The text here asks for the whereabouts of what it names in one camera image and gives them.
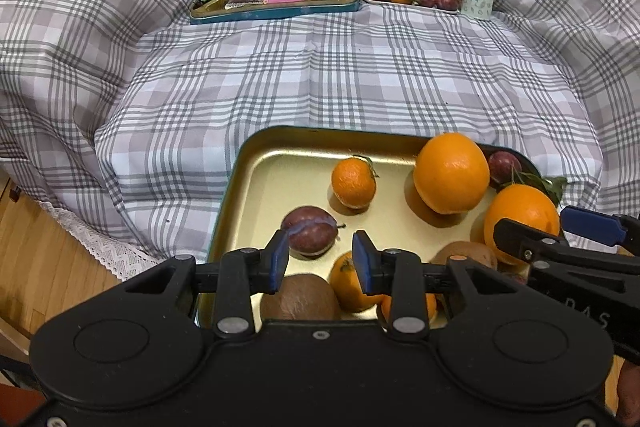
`plaid cloth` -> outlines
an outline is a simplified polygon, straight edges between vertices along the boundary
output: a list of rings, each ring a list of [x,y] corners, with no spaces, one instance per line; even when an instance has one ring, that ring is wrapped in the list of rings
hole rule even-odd
[[[203,26],[189,2],[0,0],[0,164],[150,263],[205,258],[240,146],[277,124],[457,130],[567,176],[564,203],[638,213],[640,0]]]

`silver screw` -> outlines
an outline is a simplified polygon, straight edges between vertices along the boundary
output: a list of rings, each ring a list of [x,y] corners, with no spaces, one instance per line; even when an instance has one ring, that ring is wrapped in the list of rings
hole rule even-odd
[[[225,317],[218,321],[218,329],[223,333],[242,333],[249,328],[249,322],[242,317]]]
[[[331,336],[331,333],[329,333],[329,331],[319,330],[319,331],[314,331],[313,333],[313,338],[315,338],[316,341],[325,341],[330,336]]]
[[[400,333],[417,333],[424,329],[424,321],[417,317],[400,317],[394,320],[394,329]]]
[[[549,268],[549,263],[547,261],[535,261],[535,263],[532,263],[531,266],[533,268],[538,268],[539,270],[544,270],[546,268]]]
[[[47,427],[66,427],[66,423],[62,418],[53,416],[47,420]]]

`robotic arm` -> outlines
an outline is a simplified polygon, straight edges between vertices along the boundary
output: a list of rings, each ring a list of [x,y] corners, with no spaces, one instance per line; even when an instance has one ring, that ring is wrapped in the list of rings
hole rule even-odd
[[[638,253],[637,219],[570,208],[569,232],[584,228],[572,214],[600,219],[587,227],[592,239],[609,230],[604,239]],[[437,266],[378,251],[356,232],[363,291],[393,296],[386,331],[377,321],[267,321],[255,333],[250,296],[274,293],[284,277],[282,231],[219,263],[175,257],[40,328],[31,365],[49,401],[23,427],[620,425],[598,395],[614,352],[640,363],[638,259],[506,219],[495,239],[530,263],[527,285],[462,256]],[[212,327],[199,328],[207,293]],[[425,293],[444,296],[445,327],[430,329]]]

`kiwi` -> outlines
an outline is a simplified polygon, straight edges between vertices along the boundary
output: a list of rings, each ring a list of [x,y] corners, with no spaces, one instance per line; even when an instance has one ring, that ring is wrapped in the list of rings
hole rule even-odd
[[[434,264],[445,264],[452,255],[464,255],[484,264],[494,270],[498,267],[498,260],[494,251],[487,245],[472,243],[471,241],[454,241],[440,249],[431,262]]]
[[[263,295],[260,318],[298,321],[336,321],[340,304],[331,285],[312,273],[288,275],[275,295]]]

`hardwood floor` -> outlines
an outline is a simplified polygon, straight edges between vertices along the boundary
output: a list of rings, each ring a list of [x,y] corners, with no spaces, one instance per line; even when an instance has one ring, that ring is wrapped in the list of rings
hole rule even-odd
[[[9,184],[0,198],[0,317],[30,337],[118,279],[26,194],[14,203]]]

